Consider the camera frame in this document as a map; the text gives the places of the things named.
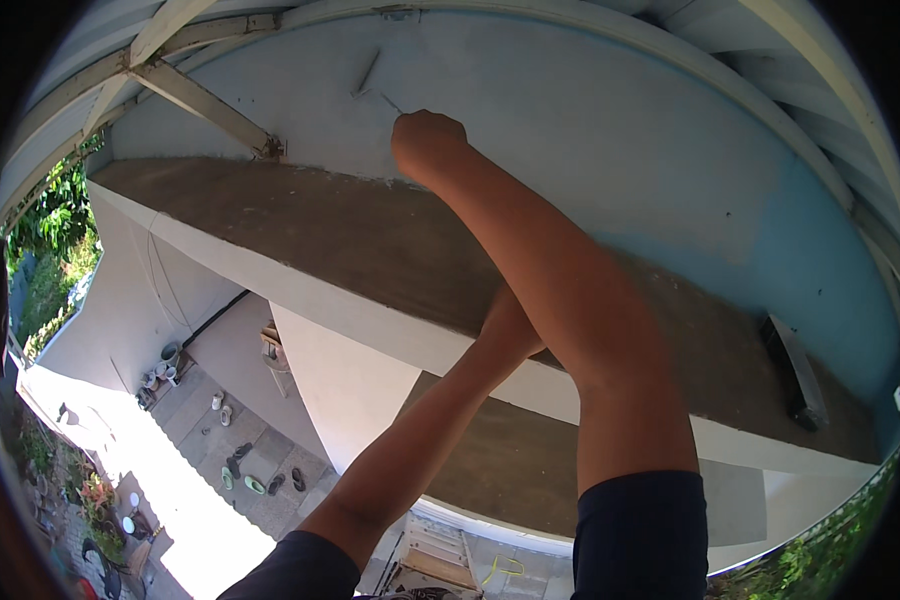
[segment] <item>cloth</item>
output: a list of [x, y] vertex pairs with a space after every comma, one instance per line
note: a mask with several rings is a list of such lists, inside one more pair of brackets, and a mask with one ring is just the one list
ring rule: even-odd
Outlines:
[[[576, 503], [574, 600], [702, 599], [706, 509], [703, 479], [686, 471], [636, 473], [590, 487]], [[345, 600], [359, 582], [360, 570], [343, 550], [317, 534], [293, 531], [219, 600]], [[456, 600], [432, 587], [383, 598]]]

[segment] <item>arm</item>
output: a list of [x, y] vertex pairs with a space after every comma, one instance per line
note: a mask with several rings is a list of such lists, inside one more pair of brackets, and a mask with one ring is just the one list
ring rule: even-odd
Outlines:
[[540, 337], [504, 285], [477, 341], [360, 453], [297, 529], [332, 542], [363, 570], [387, 528], [426, 491], [487, 396], [541, 350]]
[[401, 115], [390, 145], [399, 169], [476, 236], [574, 379], [578, 492], [626, 474], [696, 472], [693, 432], [666, 343], [612, 257], [471, 147], [460, 123], [425, 110]]

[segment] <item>hand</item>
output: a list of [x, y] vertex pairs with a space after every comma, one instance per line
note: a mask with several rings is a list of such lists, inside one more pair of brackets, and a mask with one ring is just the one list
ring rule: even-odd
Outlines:
[[483, 320], [479, 341], [494, 345], [500, 352], [514, 352], [521, 359], [546, 348], [507, 282], [493, 296], [490, 310]]
[[463, 124], [429, 110], [401, 114], [390, 136], [397, 168], [414, 179], [428, 166], [439, 165], [449, 152], [467, 145]]

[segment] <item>yellow rope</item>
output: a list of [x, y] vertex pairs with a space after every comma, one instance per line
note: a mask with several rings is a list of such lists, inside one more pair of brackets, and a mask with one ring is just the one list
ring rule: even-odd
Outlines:
[[490, 574], [486, 576], [486, 579], [484, 579], [482, 583], [480, 583], [481, 586], [485, 586], [487, 584], [487, 582], [491, 581], [491, 578], [493, 577], [493, 573], [495, 573], [497, 571], [497, 559], [504, 559], [505, 561], [510, 561], [511, 563], [520, 566], [519, 573], [516, 571], [508, 571], [508, 570], [500, 569], [501, 573], [505, 573], [507, 575], [523, 575], [525, 569], [523, 567], [523, 563], [520, 562], [520, 560], [514, 560], [513, 558], [507, 558], [502, 554], [497, 554], [493, 557], [493, 565], [490, 567]]

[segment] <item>sandal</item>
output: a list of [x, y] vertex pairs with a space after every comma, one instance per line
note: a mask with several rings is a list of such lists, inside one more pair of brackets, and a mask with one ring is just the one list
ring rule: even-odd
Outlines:
[[300, 472], [299, 468], [294, 467], [291, 469], [289, 476], [293, 478], [293, 486], [298, 492], [303, 492], [307, 489], [307, 484], [303, 482], [303, 473]]
[[230, 472], [230, 469], [225, 466], [219, 476], [223, 480], [223, 486], [228, 490], [233, 490], [233, 473]]
[[243, 485], [247, 486], [260, 496], [263, 496], [267, 493], [267, 490], [264, 488], [264, 484], [257, 481], [256, 477], [254, 477], [253, 475], [247, 475], [246, 477], [243, 477]]
[[230, 473], [233, 474], [234, 477], [240, 479], [240, 466], [237, 465], [236, 459], [232, 456], [226, 459], [226, 467], [230, 470]]
[[285, 481], [287, 481], [287, 476], [283, 473], [279, 473], [270, 481], [270, 484], [266, 486], [266, 495], [276, 496], [276, 491], [280, 489], [280, 486], [282, 486]]
[[253, 444], [249, 441], [233, 451], [233, 458], [238, 461], [247, 456], [247, 453], [253, 450]]

